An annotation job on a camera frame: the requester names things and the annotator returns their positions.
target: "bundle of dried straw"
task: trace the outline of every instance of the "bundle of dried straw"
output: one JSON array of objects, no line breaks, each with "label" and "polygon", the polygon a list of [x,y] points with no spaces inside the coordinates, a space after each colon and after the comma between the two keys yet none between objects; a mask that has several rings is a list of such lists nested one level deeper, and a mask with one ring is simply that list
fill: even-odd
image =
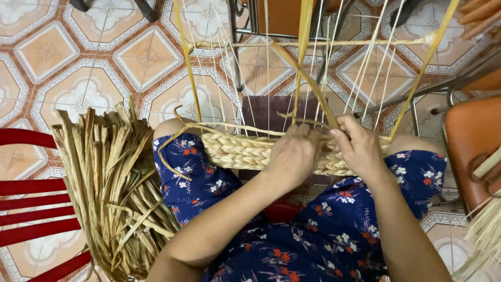
[{"label": "bundle of dried straw", "polygon": [[137,119],[131,98],[129,105],[128,114],[119,103],[104,116],[89,108],[77,123],[58,110],[61,124],[52,127],[93,263],[120,282],[145,279],[179,229],[172,210],[162,204],[153,130]]}]

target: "woman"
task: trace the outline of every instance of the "woman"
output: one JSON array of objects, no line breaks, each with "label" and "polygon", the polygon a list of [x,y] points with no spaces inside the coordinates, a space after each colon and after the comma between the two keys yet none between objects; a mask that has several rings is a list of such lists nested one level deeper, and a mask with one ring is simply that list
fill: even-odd
[{"label": "woman", "polygon": [[331,185],[290,223],[261,211],[317,167],[320,133],[292,125],[268,166],[242,186],[212,166],[198,135],[184,133],[161,150],[187,181],[168,170],[158,147],[183,127],[163,122],[153,149],[165,204],[182,228],[162,249],[147,281],[452,281],[419,226],[442,189],[446,159],[414,136],[398,136],[382,158],[377,135],[351,115],[331,130],[336,150],[358,177]]}]

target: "hand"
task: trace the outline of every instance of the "hand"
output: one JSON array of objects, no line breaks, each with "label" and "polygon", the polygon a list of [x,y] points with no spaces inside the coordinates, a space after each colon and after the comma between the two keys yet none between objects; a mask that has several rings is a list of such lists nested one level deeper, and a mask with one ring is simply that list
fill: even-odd
[{"label": "hand", "polygon": [[284,193],[301,185],[317,168],[321,134],[303,123],[291,125],[272,147],[264,172],[286,187]]},{"label": "hand", "polygon": [[332,129],[336,151],[343,153],[348,168],[368,186],[390,172],[383,161],[377,134],[363,127],[352,115],[337,118],[340,129]]}]

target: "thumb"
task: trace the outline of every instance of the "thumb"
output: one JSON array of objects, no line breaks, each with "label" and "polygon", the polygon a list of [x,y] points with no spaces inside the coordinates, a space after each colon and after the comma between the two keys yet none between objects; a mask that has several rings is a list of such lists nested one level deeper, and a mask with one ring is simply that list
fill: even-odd
[{"label": "thumb", "polygon": [[350,140],[344,132],[339,129],[332,129],[329,133],[334,137],[334,141],[337,145],[339,145],[339,148],[341,149],[341,152],[343,154],[353,152],[353,147],[351,146]]}]

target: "navy floral dress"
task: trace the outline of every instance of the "navy floral dress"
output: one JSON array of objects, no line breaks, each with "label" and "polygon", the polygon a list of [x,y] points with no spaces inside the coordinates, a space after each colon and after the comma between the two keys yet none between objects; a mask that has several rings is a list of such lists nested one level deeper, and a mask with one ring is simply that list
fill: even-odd
[{"label": "navy floral dress", "polygon": [[[183,133],[161,151],[171,135],[153,141],[165,204],[180,226],[242,186],[231,170],[213,166],[199,136]],[[442,190],[446,161],[427,151],[406,151],[386,158],[416,218]],[[256,216],[237,234],[203,281],[376,281],[385,274],[376,211],[359,177],[329,186],[289,223],[270,224]]]}]

